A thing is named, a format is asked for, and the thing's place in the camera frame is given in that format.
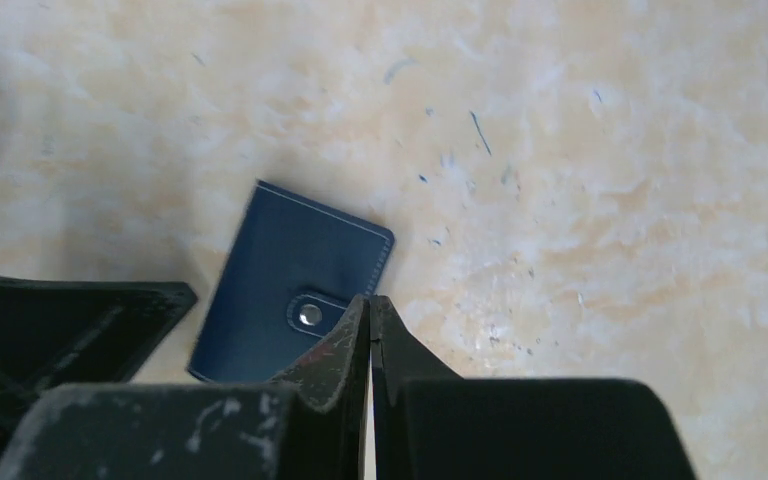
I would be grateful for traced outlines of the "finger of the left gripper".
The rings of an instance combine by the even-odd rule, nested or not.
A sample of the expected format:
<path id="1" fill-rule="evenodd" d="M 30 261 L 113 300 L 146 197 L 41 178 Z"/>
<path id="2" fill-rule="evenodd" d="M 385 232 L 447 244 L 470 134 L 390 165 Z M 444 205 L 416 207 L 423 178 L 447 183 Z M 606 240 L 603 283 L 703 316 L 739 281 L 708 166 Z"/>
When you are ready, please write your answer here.
<path id="1" fill-rule="evenodd" d="M 185 282 L 0 276 L 0 455 L 46 390 L 130 380 L 197 301 Z"/>

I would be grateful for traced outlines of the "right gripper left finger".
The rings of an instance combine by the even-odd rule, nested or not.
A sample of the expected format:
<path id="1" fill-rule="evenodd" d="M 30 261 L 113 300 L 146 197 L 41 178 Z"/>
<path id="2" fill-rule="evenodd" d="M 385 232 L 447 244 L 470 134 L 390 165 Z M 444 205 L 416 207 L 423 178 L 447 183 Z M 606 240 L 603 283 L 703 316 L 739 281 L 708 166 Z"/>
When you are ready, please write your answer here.
<path id="1" fill-rule="evenodd" d="M 34 404 L 0 479 L 359 479 L 369 300 L 256 384 L 70 384 Z"/>

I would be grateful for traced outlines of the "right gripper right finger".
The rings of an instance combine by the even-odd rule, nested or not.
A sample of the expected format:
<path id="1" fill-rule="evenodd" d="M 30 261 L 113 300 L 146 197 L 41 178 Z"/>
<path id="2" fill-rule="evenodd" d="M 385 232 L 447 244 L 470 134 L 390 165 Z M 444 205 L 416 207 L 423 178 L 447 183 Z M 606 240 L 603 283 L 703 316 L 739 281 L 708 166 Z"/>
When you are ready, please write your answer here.
<path id="1" fill-rule="evenodd" d="M 624 378 L 465 378 L 369 302 L 381 479 L 692 479 L 673 420 Z"/>

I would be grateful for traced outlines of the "navy blue card holder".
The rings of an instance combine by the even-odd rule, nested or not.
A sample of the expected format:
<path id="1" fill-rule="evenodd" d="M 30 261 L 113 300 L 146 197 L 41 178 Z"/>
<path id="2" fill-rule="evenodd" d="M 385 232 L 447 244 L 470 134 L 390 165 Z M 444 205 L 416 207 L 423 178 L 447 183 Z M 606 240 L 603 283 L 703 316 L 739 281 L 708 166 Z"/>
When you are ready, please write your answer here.
<path id="1" fill-rule="evenodd" d="M 258 181 L 188 372 L 269 379 L 326 336 L 355 296 L 374 293 L 394 245 L 383 226 Z"/>

